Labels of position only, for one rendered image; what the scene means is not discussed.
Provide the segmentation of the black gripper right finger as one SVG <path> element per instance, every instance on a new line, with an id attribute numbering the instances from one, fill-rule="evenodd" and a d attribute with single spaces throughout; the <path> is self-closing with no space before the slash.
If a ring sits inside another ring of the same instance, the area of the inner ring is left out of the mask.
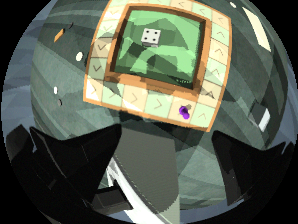
<path id="1" fill-rule="evenodd" d="M 281 155 L 285 143 L 259 151 L 227 133 L 214 131 L 212 135 L 214 152 L 220 165 L 223 185 L 225 185 L 227 206 L 241 201 L 243 194 L 250 190 L 262 177 L 271 161 Z"/>

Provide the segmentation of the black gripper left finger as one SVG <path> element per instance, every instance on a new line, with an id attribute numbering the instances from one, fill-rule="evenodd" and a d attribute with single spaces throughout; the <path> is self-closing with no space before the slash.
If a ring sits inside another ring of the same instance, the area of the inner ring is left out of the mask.
<path id="1" fill-rule="evenodd" d="M 81 200 L 92 204 L 109 161 L 120 143 L 121 124 L 68 140 L 57 140 L 32 125 L 29 129 L 36 148 L 56 164 L 67 183 L 80 194 Z"/>

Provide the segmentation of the white die with black pips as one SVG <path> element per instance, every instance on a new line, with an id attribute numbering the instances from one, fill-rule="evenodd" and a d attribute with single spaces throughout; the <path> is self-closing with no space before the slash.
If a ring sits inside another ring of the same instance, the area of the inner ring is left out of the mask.
<path id="1" fill-rule="evenodd" d="M 141 43 L 146 45 L 146 47 L 157 47 L 160 45 L 161 31 L 160 30 L 150 30 L 150 28 L 144 28 L 142 32 Z"/>

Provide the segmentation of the purple pawn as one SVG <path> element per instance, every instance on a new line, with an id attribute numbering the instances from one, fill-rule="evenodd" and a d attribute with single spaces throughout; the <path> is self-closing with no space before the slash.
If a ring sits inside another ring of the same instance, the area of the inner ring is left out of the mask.
<path id="1" fill-rule="evenodd" d="M 186 109 L 186 107 L 181 107 L 180 109 L 178 109 L 178 112 L 181 113 L 182 116 L 184 116 L 184 119 L 189 119 L 189 112 L 188 109 Z"/>

